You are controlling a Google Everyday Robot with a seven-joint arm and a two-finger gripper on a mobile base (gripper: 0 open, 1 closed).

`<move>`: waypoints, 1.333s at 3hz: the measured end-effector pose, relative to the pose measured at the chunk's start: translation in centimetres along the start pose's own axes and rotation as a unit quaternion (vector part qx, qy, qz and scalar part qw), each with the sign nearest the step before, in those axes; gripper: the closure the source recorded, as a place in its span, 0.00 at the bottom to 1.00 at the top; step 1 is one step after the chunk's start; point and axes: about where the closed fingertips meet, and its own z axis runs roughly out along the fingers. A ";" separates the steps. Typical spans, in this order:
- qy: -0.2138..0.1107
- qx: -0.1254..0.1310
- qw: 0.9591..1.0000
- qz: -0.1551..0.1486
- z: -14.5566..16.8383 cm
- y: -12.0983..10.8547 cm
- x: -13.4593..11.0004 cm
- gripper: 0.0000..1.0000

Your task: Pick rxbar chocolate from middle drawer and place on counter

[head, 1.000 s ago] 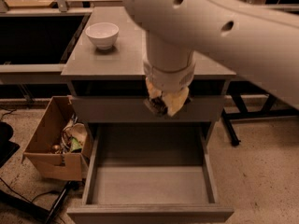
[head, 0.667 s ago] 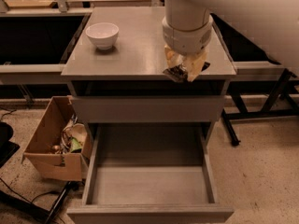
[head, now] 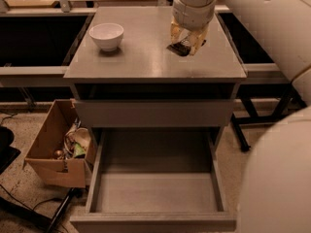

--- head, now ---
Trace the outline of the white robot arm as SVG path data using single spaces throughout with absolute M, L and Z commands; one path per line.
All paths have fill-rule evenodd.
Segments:
M 217 0 L 173 0 L 171 39 L 190 32 L 198 51 Z M 311 0 L 223 0 L 271 58 L 248 83 L 297 92 L 305 108 L 271 126 L 251 150 L 236 233 L 311 233 Z

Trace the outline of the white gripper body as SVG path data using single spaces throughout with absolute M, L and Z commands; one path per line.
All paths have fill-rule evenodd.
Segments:
M 200 30 L 214 16 L 216 0 L 173 0 L 171 30 Z

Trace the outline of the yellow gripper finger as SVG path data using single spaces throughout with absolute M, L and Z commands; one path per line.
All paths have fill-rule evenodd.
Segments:
M 170 26 L 170 37 L 171 43 L 177 44 L 179 42 L 179 37 L 184 28 L 178 23 L 178 21 L 172 17 L 171 26 Z
M 190 41 L 190 55 L 195 55 L 197 51 L 201 48 L 203 41 L 208 32 L 208 26 L 205 25 L 201 29 L 193 30 L 189 32 Z

